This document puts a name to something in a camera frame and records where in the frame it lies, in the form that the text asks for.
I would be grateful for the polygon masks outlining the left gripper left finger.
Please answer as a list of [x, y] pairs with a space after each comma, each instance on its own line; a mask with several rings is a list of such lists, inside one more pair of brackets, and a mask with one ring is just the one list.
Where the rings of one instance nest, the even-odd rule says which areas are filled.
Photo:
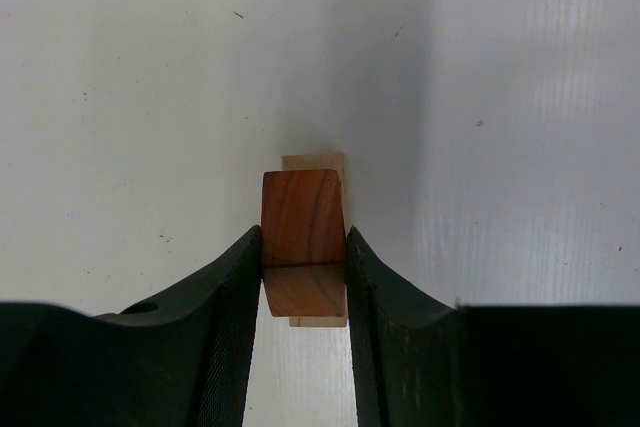
[[239, 426], [254, 346], [261, 232], [119, 313], [1, 306], [5, 426]]

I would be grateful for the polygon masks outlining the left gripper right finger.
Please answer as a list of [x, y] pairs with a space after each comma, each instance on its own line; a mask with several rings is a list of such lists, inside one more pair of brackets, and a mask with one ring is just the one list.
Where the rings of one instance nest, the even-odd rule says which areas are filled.
[[347, 238], [362, 426], [635, 426], [635, 306], [460, 306]]

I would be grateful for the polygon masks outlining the brown triangular wood block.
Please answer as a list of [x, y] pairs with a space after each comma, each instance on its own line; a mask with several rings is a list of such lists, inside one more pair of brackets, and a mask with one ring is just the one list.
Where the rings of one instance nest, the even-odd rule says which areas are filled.
[[274, 317], [346, 313], [342, 189], [331, 169], [263, 175], [262, 277]]

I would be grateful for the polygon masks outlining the short rectangular wood block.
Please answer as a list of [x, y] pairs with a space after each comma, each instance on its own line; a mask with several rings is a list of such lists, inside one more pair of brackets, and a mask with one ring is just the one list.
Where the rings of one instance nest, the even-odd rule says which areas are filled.
[[[326, 152], [317, 154], [285, 155], [281, 157], [283, 171], [292, 170], [335, 170], [341, 186], [341, 203], [344, 221], [344, 230], [350, 227], [349, 213], [349, 186], [347, 177], [347, 160], [343, 152]], [[289, 326], [292, 328], [344, 328], [348, 322], [348, 310], [341, 316], [333, 317], [303, 317], [289, 318]]]

